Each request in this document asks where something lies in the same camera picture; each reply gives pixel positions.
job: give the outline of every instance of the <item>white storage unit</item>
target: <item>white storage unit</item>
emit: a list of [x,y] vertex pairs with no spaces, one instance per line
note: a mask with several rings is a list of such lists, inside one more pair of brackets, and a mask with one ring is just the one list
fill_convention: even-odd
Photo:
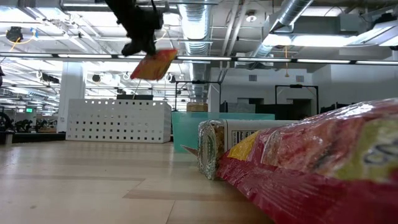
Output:
[[67,140],[170,141],[171,106],[149,100],[70,100]]

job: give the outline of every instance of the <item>red chip bag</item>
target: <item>red chip bag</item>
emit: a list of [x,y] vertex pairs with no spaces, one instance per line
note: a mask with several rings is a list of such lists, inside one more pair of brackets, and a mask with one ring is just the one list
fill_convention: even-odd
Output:
[[178,51],[175,49],[159,50],[155,55],[145,56],[132,72],[130,78],[140,78],[144,80],[162,79],[177,55],[177,52]]

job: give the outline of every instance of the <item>pillar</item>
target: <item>pillar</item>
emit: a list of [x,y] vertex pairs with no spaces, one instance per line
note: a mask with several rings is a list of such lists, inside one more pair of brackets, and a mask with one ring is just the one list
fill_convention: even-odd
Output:
[[64,62],[61,77],[57,132],[67,131],[70,99],[84,99],[86,72],[81,62]]
[[207,103],[209,106],[209,113],[220,112],[220,86],[218,84],[210,84],[207,96]]

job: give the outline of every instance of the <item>teal partition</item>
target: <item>teal partition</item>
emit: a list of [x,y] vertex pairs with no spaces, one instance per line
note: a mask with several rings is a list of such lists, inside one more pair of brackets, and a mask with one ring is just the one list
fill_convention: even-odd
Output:
[[198,148],[198,126],[210,119],[275,120],[273,114],[172,112],[174,150],[185,152],[181,145]]

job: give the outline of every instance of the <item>wooden floor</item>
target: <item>wooden floor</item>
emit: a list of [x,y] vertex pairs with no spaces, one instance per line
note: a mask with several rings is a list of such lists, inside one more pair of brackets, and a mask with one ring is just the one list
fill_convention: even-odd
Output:
[[0,223],[272,223],[171,144],[0,146]]

